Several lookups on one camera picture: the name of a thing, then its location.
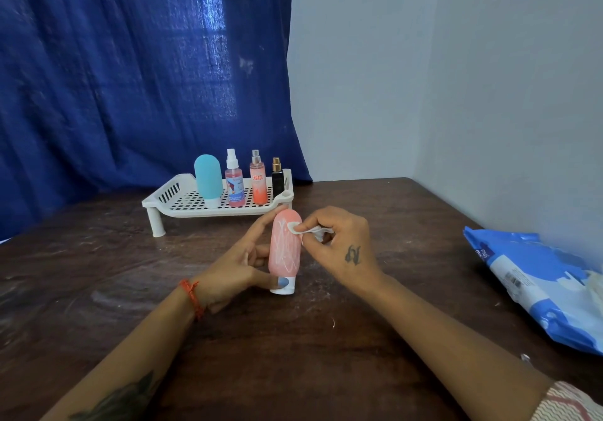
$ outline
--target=hand tattoo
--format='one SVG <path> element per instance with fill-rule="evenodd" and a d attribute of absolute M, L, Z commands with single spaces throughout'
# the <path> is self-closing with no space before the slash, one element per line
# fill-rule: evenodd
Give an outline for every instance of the hand tattoo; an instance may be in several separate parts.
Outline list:
<path fill-rule="evenodd" d="M 90 411 L 80 411 L 69 417 L 70 421 L 130 421 L 140 418 L 161 379 L 153 386 L 153 371 L 135 383 L 116 389 L 98 402 Z"/>
<path fill-rule="evenodd" d="M 360 264 L 360 246 L 354 249 L 354 245 L 350 245 L 347 249 L 347 254 L 345 255 L 346 262 L 353 262 L 354 265 Z"/>

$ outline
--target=white wall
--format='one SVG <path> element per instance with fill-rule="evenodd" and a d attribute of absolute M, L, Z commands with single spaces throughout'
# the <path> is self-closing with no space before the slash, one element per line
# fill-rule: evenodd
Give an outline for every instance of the white wall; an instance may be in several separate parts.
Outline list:
<path fill-rule="evenodd" d="M 438 0 L 415 179 L 483 226 L 603 258 L 602 6 Z"/>
<path fill-rule="evenodd" d="M 316 181 L 410 176 L 437 0 L 293 0 L 291 108 Z"/>

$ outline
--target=table surface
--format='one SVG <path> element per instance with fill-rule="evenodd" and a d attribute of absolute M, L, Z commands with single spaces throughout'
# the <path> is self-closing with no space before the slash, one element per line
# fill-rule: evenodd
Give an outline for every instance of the table surface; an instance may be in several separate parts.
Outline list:
<path fill-rule="evenodd" d="M 463 238 L 475 223 L 426 189 L 394 178 L 295 194 L 301 216 L 332 204 L 366 217 L 384 271 L 603 401 L 603 360 L 548 339 Z M 254 220 L 164 216 L 166 235 L 153 238 L 146 195 L 99 196 L 0 245 L 0 419 L 39 418 Z M 395 331 L 307 254 L 295 295 L 249 290 L 193 327 L 147 418 L 466 419 Z"/>

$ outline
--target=striped sleeve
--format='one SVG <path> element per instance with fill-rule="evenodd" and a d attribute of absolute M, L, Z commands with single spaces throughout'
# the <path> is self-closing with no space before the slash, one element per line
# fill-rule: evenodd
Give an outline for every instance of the striped sleeve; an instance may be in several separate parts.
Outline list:
<path fill-rule="evenodd" d="M 540 402 L 531 421 L 603 421 L 603 407 L 576 387 L 558 381 Z"/>

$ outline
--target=rack leg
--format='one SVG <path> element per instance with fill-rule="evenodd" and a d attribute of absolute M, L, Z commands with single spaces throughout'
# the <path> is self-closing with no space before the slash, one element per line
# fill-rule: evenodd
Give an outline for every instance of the rack leg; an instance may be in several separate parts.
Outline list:
<path fill-rule="evenodd" d="M 147 214 L 149 215 L 149 222 L 151 223 L 151 229 L 154 237 L 162 237 L 165 235 L 165 229 L 161 222 L 161 213 L 156 208 L 147 208 Z"/>

